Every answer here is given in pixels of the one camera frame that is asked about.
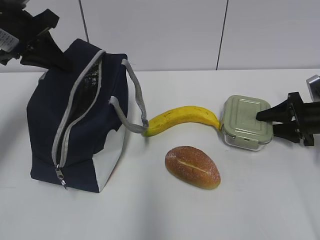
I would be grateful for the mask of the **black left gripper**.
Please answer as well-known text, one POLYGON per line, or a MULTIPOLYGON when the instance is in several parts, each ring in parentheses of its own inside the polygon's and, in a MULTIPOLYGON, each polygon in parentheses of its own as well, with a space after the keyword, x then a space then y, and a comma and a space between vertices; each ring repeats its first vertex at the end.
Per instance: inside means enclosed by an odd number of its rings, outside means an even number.
POLYGON ((33 16, 25 10, 26 0, 0 2, 0 63, 20 59, 24 66, 62 71, 73 70, 72 61, 58 47, 50 34, 59 17, 50 9, 33 16))

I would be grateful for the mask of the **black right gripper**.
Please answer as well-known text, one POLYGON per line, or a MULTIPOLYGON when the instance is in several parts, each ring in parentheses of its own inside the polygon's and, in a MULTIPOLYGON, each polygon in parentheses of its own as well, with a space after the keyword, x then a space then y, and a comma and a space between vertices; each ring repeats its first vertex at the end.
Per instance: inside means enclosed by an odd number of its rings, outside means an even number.
POLYGON ((320 133, 320 102, 303 102, 298 92, 291 92, 287 100, 258 112, 256 120, 280 122, 281 124, 272 125, 274 137, 292 143, 300 143, 302 140, 304 146, 314 146, 314 135, 320 133), (290 114, 294 120, 288 123, 290 114))

